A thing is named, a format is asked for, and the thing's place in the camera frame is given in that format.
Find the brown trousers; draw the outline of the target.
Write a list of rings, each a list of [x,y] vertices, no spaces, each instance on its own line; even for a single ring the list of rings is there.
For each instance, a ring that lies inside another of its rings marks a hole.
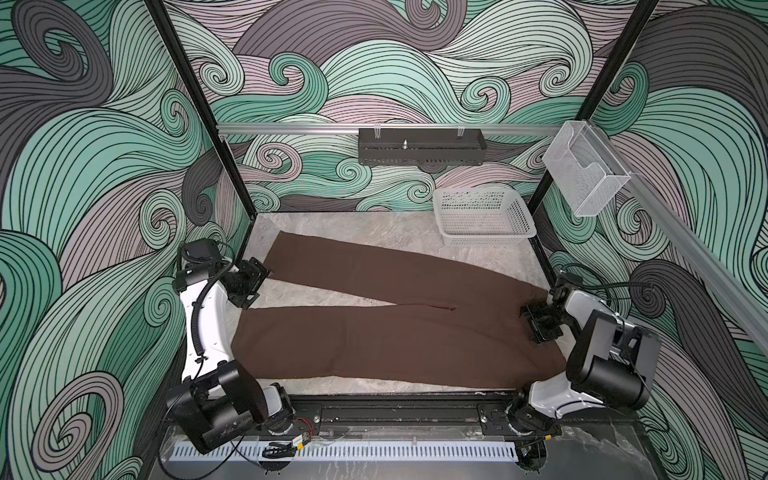
[[[370,298],[370,307],[245,310],[234,357],[254,377],[350,377],[515,389],[561,374],[553,342],[534,342],[523,308],[545,290],[434,256],[281,233],[276,280]]]

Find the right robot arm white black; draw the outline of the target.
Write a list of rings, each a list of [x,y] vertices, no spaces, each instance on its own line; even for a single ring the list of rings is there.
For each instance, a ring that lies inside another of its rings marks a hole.
[[[553,435],[568,414],[592,408],[637,411],[648,403],[661,341],[597,296],[615,287],[587,286],[581,277],[562,273],[546,301],[521,309],[533,342],[555,341],[567,327],[575,343],[562,372],[526,385],[507,408],[513,433]]]

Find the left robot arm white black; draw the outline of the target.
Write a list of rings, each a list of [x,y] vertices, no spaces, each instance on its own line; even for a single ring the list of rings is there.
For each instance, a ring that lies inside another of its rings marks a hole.
[[[186,356],[181,383],[168,390],[168,413],[198,452],[207,454],[254,429],[279,434],[294,411],[284,388],[261,385],[235,359],[234,330],[225,313],[246,309],[270,274],[260,261],[225,256],[224,243],[182,245],[172,288],[185,314]]]

